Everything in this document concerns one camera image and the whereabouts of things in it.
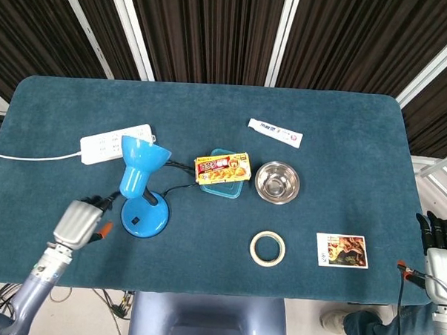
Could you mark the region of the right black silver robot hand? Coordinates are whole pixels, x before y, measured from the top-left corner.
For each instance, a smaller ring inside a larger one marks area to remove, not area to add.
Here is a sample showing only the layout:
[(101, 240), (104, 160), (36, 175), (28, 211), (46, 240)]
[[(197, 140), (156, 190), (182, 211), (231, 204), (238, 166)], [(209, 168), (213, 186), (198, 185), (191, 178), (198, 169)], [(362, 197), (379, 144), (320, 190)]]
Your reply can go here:
[(416, 214), (420, 226), (425, 270), (423, 272), (397, 263), (403, 282), (411, 282), (425, 291), (435, 305), (447, 307), (447, 219), (432, 211)]

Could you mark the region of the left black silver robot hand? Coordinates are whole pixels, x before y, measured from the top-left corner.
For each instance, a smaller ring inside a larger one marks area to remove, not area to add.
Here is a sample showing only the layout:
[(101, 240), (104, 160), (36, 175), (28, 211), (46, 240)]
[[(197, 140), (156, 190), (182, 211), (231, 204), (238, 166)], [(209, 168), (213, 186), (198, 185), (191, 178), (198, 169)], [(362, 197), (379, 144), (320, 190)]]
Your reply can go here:
[(113, 223), (107, 221), (101, 227), (99, 223), (120, 196), (120, 192), (114, 192), (107, 197), (94, 195), (72, 201), (53, 232), (56, 243), (79, 250), (86, 244), (104, 239), (112, 231)]

